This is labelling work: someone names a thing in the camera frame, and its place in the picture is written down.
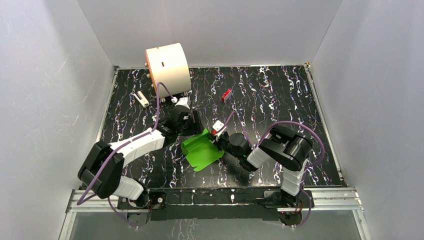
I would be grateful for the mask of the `green paper box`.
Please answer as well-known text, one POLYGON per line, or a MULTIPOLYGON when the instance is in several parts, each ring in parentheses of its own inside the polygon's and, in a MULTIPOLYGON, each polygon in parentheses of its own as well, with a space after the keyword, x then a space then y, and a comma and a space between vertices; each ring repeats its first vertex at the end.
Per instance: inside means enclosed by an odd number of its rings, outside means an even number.
POLYGON ((194 172, 200 172, 224 155, 224 151, 212 143, 210 132, 204 129, 201 134, 191 136, 181 144, 181 150, 194 172))

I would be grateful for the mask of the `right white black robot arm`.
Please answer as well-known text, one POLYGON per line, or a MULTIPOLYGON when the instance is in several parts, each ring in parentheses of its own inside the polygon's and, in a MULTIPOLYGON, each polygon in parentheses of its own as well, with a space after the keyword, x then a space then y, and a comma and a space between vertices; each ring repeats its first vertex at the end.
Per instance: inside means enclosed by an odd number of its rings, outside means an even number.
POLYGON ((255 172, 266 161, 280 164, 283 167, 282 202, 288 207, 295 207, 301 201, 302 175, 313 148, 312 141, 306 136, 280 123, 272 126, 255 147, 250 146, 243 133, 229 135, 224 129, 213 130, 209 139, 218 150, 238 159, 249 172, 255 172))

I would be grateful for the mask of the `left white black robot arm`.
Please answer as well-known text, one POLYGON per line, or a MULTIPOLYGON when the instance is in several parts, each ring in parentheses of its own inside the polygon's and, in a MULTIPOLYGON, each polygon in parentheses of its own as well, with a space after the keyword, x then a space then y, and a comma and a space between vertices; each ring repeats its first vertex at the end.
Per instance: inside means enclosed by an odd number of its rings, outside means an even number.
POLYGON ((180 136, 201 134, 204 127, 198 110, 176 105, 169 115, 144 132, 115 143, 96 142, 77 177, 100 199, 126 198, 137 208, 149 203, 149 189, 136 179, 122 175, 134 160, 174 144, 180 136))

